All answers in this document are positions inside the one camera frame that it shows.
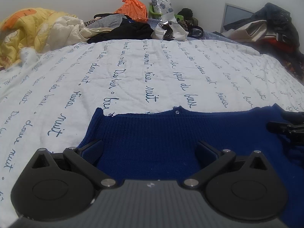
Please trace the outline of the orange plastic bag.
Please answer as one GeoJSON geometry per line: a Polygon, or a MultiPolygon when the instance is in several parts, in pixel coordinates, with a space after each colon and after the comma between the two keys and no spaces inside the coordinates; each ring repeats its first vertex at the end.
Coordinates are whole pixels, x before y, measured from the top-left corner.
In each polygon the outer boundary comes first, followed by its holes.
{"type": "Polygon", "coordinates": [[[148,11],[146,6],[139,0],[122,0],[124,3],[114,13],[128,15],[136,22],[147,23],[148,11]]]}

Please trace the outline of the blue knitted sweater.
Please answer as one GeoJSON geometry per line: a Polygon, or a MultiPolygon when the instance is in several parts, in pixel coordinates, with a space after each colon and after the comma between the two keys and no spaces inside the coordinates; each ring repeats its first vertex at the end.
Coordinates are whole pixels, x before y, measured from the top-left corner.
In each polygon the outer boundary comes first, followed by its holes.
{"type": "Polygon", "coordinates": [[[280,219],[303,227],[303,147],[271,133],[269,121],[287,123],[277,104],[243,112],[200,113],[176,107],[155,114],[106,116],[97,108],[79,144],[102,140],[96,167],[118,182],[177,180],[201,170],[195,155],[199,141],[238,156],[260,150],[284,183],[289,200],[280,219]]]}

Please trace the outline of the clothes heap on chair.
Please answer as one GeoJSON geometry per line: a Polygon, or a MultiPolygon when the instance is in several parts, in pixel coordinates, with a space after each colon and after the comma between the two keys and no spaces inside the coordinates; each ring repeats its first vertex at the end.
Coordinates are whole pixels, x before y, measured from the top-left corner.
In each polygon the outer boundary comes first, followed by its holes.
{"type": "Polygon", "coordinates": [[[293,52],[300,47],[299,34],[292,23],[291,13],[267,3],[251,15],[224,25],[228,38],[241,43],[265,41],[293,52]]]}

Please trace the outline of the cream white jacket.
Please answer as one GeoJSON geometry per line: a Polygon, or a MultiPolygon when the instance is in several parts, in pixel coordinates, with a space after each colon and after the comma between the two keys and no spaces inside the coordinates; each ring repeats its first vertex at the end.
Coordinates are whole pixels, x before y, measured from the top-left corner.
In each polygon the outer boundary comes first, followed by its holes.
{"type": "Polygon", "coordinates": [[[112,28],[87,28],[83,22],[76,17],[59,17],[51,27],[46,45],[50,48],[58,49],[80,42],[87,42],[88,39],[103,32],[110,32],[112,28]]]}

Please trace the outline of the yellow orange quilt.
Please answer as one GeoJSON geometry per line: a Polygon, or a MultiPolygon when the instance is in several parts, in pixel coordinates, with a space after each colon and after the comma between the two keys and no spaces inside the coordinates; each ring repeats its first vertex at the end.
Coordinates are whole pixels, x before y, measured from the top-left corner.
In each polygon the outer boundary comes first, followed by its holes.
{"type": "Polygon", "coordinates": [[[24,47],[33,48],[37,53],[54,50],[46,45],[46,40],[54,22],[62,16],[76,17],[62,11],[25,8],[4,19],[1,22],[1,67],[9,68],[20,62],[24,47]]]}

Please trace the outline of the dark plush toy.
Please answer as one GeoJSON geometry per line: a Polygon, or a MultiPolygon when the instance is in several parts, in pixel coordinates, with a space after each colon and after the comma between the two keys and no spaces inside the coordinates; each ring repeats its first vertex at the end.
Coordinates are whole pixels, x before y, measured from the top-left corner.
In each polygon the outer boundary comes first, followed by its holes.
{"type": "Polygon", "coordinates": [[[178,21],[178,24],[185,30],[190,31],[193,26],[198,26],[198,19],[193,17],[193,11],[189,8],[183,8],[178,15],[183,16],[182,20],[178,21]]]}

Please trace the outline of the white blue floral bag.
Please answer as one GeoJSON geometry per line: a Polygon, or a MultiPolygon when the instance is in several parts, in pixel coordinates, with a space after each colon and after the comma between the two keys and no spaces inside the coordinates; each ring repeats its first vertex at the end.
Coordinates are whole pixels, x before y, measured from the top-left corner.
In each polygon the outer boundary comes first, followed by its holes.
{"type": "Polygon", "coordinates": [[[174,12],[171,0],[151,0],[149,11],[155,19],[168,13],[174,12]]]}

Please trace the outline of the grey framed panel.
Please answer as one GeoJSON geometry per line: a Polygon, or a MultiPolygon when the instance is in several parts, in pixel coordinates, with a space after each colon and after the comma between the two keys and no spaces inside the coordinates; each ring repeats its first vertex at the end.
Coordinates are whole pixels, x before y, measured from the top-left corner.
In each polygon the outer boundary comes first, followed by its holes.
{"type": "Polygon", "coordinates": [[[251,17],[253,14],[254,12],[249,11],[245,8],[226,3],[220,32],[225,31],[225,25],[239,21],[241,19],[246,19],[248,17],[251,17]]]}

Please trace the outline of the black clothes pile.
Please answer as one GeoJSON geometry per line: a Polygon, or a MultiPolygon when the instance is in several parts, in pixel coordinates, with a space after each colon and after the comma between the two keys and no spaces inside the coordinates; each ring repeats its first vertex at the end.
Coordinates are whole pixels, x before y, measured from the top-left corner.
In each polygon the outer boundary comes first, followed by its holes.
{"type": "Polygon", "coordinates": [[[100,32],[88,39],[87,43],[97,43],[108,40],[145,40],[151,39],[153,29],[148,23],[136,22],[124,14],[97,14],[94,22],[90,22],[87,28],[111,28],[109,32],[100,32]]]}

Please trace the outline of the white bedsheet with blue script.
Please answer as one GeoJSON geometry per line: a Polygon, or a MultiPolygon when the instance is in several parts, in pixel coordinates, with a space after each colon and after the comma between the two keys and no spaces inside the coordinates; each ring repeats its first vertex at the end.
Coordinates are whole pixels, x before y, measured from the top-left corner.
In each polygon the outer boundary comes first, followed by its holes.
{"type": "Polygon", "coordinates": [[[112,40],[44,54],[21,50],[1,71],[1,227],[17,219],[11,189],[33,153],[82,141],[96,108],[106,114],[303,111],[303,85],[278,60],[218,40],[112,40]]]}

